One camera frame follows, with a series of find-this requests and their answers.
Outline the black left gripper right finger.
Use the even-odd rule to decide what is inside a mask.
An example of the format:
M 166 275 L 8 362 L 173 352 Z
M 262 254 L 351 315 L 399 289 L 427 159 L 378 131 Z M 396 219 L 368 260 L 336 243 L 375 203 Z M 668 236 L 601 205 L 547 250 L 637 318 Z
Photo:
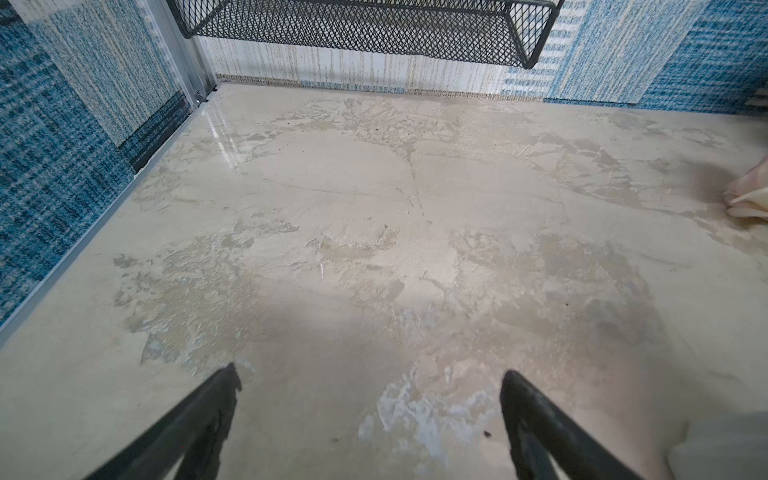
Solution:
M 503 377 L 500 405 L 519 479 L 639 477 L 516 370 Z

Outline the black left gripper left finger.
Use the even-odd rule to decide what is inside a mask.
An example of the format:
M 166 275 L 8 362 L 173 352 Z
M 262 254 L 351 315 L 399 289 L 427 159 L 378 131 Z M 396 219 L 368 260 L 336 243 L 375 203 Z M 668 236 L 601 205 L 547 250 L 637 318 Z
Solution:
M 169 410 L 89 479 L 215 479 L 227 440 L 237 392 L 242 389 L 230 363 Z

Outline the cream white rose stem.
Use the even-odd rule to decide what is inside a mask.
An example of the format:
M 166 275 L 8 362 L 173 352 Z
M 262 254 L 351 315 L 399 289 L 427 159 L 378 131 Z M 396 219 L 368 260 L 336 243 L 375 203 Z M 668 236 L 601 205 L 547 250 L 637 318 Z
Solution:
M 764 157 L 746 174 L 728 184 L 724 192 L 727 215 L 767 219 L 767 168 L 767 157 Z

